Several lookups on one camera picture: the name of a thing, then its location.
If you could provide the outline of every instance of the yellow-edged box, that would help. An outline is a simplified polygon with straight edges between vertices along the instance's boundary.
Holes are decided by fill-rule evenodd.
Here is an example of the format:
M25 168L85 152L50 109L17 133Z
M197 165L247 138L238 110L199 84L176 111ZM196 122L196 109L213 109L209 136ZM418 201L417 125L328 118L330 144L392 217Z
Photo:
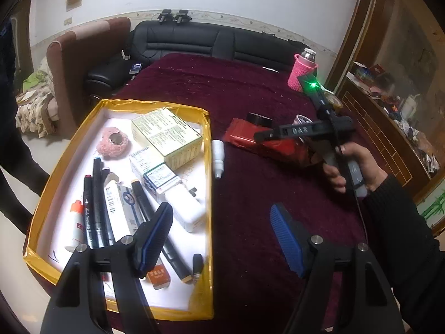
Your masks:
M201 150L202 135L167 108L133 119L131 131L137 143L155 148L172 170L195 158Z

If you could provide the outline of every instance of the green cloth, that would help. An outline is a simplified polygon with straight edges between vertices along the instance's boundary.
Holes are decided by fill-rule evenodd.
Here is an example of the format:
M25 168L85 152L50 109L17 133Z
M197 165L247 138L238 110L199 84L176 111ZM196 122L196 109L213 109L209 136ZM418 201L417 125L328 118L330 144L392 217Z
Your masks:
M39 83L46 80L46 73L40 70L32 73L26 80L23 81L23 91L26 92Z

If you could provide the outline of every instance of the pink thermos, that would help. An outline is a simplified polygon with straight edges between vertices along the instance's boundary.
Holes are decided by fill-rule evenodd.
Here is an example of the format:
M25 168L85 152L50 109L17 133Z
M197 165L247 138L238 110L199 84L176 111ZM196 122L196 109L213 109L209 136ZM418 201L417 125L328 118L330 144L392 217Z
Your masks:
M305 48L301 55L295 54L294 67L288 79L289 88L300 93L303 92L297 77L312 74L314 70L318 68L318 65L315 63L315 54L315 51L309 48Z

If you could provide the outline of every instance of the maroon tablecloth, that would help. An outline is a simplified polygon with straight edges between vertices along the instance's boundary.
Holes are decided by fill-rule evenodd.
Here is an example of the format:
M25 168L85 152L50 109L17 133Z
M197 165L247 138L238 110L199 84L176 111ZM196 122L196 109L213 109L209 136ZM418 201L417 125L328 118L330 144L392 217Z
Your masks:
M233 117L255 112L289 124L296 114L315 119L310 101L288 88L287 74L196 55L170 54L141 71L119 99L160 100L210 112L213 139ZM366 145L362 137L355 138ZM335 194L317 167L298 170L229 144L225 171L213 182L214 310L211 321L161 322L163 333L280 333L303 282L290 271L269 212L282 202L308 231L340 244L364 239L352 202ZM336 276L325 324L334 320Z

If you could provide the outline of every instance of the orange cap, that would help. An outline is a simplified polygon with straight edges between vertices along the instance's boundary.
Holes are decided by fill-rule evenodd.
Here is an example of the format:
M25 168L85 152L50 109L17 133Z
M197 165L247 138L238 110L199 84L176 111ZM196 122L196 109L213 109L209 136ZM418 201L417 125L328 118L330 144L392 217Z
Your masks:
M78 212L78 213L83 213L83 205L82 205L82 202L79 201L79 200L77 200L76 202L74 202L74 203L71 205L71 209L70 209L70 211L71 211L71 212L74 211L74 212Z

